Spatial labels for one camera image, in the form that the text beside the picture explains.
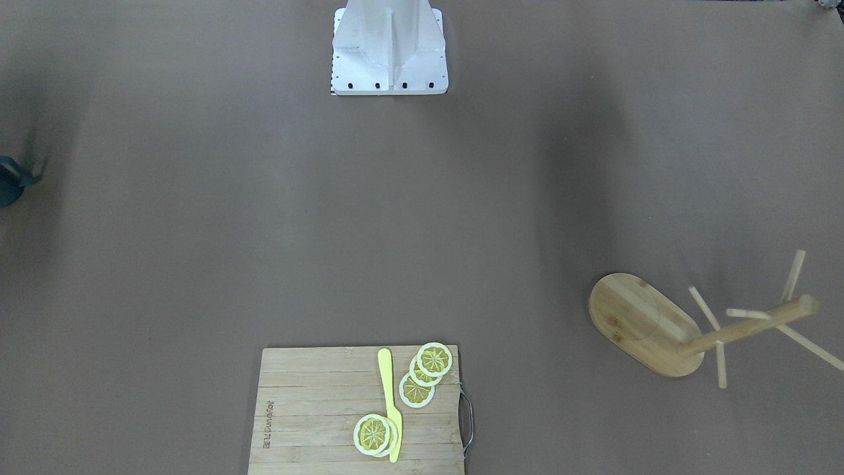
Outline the wooden cup rack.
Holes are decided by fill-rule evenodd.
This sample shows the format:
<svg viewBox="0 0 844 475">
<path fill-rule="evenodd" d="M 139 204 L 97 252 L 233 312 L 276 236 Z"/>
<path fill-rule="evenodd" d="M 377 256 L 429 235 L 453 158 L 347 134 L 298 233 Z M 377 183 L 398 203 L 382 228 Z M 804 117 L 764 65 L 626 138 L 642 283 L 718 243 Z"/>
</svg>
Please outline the wooden cup rack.
<svg viewBox="0 0 844 475">
<path fill-rule="evenodd" d="M 715 354 L 720 388 L 727 388 L 725 348 L 727 344 L 745 340 L 775 329 L 812 354 L 842 370 L 836 358 L 789 324 L 820 310 L 819 301 L 811 295 L 794 295 L 806 252 L 796 251 L 780 303 L 769 310 L 726 309 L 738 319 L 721 327 L 699 291 L 688 291 L 702 310 L 713 330 L 703 333 L 699 325 L 674 301 L 649 282 L 635 274 L 616 272 L 597 280 L 588 296 L 588 315 L 594 327 L 609 342 L 651 371 L 669 378 L 681 378 L 699 369 L 706 352 Z"/>
</svg>

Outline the bamboo cutting board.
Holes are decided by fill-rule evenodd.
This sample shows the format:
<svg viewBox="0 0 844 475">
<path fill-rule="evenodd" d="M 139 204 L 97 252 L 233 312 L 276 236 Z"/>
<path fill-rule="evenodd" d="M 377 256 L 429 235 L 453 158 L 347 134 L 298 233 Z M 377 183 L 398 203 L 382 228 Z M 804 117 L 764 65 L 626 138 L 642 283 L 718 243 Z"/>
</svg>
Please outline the bamboo cutting board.
<svg viewBox="0 0 844 475">
<path fill-rule="evenodd" d="M 357 423 L 386 417 L 379 346 L 266 348 L 257 379 L 250 474 L 462 474 L 473 435 L 471 405 L 462 399 L 460 352 L 422 408 L 400 398 L 419 344 L 391 346 L 393 400 L 403 415 L 398 456 L 363 454 Z"/>
</svg>

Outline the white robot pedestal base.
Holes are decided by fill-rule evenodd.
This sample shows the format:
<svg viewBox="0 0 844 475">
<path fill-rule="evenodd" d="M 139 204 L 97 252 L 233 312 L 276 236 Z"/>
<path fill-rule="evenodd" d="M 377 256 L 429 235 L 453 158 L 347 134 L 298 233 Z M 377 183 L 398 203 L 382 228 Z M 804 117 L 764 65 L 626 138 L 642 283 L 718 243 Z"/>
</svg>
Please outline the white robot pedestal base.
<svg viewBox="0 0 844 475">
<path fill-rule="evenodd" d="M 349 1 L 334 12 L 330 91 L 422 96 L 449 88 L 443 15 L 428 1 Z"/>
</svg>

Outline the lemon slice top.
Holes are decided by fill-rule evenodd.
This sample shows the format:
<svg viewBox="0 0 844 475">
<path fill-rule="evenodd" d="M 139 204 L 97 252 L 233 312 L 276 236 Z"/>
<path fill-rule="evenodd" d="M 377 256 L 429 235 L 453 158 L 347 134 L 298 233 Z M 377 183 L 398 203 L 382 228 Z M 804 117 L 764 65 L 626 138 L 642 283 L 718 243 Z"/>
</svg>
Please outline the lemon slice top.
<svg viewBox="0 0 844 475">
<path fill-rule="evenodd" d="M 429 342 L 419 349 L 416 361 L 422 373 L 427 377 L 437 378 L 446 375 L 451 370 L 454 358 L 447 345 Z"/>
</svg>

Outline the yellow plastic knife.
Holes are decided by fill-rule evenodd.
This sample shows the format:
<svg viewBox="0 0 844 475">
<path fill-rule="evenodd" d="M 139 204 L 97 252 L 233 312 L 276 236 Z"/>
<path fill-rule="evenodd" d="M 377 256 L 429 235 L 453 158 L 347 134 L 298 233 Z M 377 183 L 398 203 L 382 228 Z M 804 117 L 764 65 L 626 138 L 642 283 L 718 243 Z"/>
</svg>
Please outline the yellow plastic knife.
<svg viewBox="0 0 844 475">
<path fill-rule="evenodd" d="M 378 369 L 382 379 L 382 390 L 384 393 L 386 415 L 397 428 L 396 444 L 389 452 L 389 462 L 397 463 L 403 443 L 403 415 L 395 403 L 396 385 L 393 373 L 393 357 L 389 348 L 380 348 L 377 352 Z"/>
</svg>

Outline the lemon slice under pair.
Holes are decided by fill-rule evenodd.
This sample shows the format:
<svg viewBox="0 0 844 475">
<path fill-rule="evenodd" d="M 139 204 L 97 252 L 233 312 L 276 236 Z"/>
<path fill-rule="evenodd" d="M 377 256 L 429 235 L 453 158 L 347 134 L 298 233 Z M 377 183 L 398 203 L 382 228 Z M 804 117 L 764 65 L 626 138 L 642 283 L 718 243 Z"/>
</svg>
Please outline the lemon slice under pair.
<svg viewBox="0 0 844 475">
<path fill-rule="evenodd" d="M 399 436 L 399 429 L 397 425 L 392 421 L 392 419 L 386 418 L 386 423 L 388 423 L 388 444 L 383 448 L 382 451 L 374 454 L 376 458 L 387 457 L 389 454 L 392 453 L 392 450 L 396 447 L 398 442 Z"/>
</svg>

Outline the lemon slice middle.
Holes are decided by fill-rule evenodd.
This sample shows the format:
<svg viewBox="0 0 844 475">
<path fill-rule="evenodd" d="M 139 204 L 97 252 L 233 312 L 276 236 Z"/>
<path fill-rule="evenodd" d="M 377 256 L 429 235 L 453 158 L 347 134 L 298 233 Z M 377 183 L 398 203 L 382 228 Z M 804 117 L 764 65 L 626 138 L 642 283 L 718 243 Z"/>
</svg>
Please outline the lemon slice middle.
<svg viewBox="0 0 844 475">
<path fill-rule="evenodd" d="M 430 375 L 427 375 L 427 373 L 424 373 L 419 367 L 418 358 L 416 356 L 410 361 L 409 374 L 409 378 L 412 379 L 412 381 L 414 381 L 416 385 L 423 387 L 435 386 L 439 384 L 441 382 L 441 379 L 443 378 L 442 375 L 438 377 L 432 377 Z"/>
</svg>

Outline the blue-grey mug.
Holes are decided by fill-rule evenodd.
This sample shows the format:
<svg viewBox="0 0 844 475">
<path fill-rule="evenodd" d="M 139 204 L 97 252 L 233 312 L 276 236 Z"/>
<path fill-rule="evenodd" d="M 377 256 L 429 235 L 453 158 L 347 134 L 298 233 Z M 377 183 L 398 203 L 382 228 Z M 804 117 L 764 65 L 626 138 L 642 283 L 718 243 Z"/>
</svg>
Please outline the blue-grey mug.
<svg viewBox="0 0 844 475">
<path fill-rule="evenodd" d="M 1 156 L 1 207 L 17 201 L 24 188 L 34 183 L 34 176 L 10 156 Z"/>
</svg>

